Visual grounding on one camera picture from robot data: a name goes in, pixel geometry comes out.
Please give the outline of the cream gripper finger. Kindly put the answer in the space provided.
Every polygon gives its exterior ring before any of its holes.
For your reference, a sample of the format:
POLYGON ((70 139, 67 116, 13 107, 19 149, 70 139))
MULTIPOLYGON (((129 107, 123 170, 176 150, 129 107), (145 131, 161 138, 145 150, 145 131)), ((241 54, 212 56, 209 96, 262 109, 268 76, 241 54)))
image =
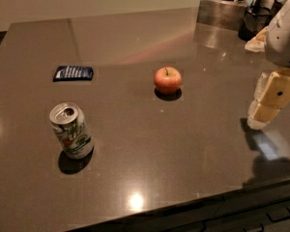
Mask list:
POLYGON ((269 73, 263 98, 253 99, 248 109, 247 124, 252 130, 262 130, 290 102, 290 69, 269 73))
POLYGON ((254 98, 257 101, 260 101, 263 98, 265 88, 267 86, 268 80, 269 80, 269 74, 266 72, 262 72, 260 77, 258 78, 255 91, 254 91, 254 98))

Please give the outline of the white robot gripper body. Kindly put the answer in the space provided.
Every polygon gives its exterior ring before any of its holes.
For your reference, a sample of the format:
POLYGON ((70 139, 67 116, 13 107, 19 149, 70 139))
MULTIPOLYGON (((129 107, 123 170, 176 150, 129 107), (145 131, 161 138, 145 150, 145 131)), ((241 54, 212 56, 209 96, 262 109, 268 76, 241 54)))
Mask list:
POLYGON ((290 68, 290 0, 287 0, 270 22, 265 41, 268 61, 290 68))

